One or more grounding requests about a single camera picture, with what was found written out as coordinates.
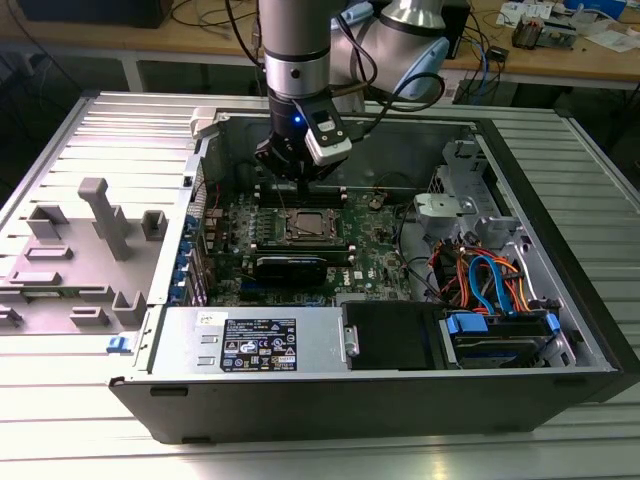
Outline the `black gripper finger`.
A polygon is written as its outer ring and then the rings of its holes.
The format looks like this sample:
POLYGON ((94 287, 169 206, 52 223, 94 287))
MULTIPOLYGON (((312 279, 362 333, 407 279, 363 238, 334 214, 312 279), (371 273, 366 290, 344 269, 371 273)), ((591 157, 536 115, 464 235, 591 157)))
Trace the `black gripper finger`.
POLYGON ((304 196, 304 164, 291 144, 271 139, 264 140, 256 146, 255 157, 277 179, 293 183, 300 198, 304 196))
POLYGON ((309 185, 313 182, 322 181, 331 175, 343 161, 335 162, 330 165, 318 166, 315 164, 306 165, 304 170, 304 197, 310 195, 309 185))

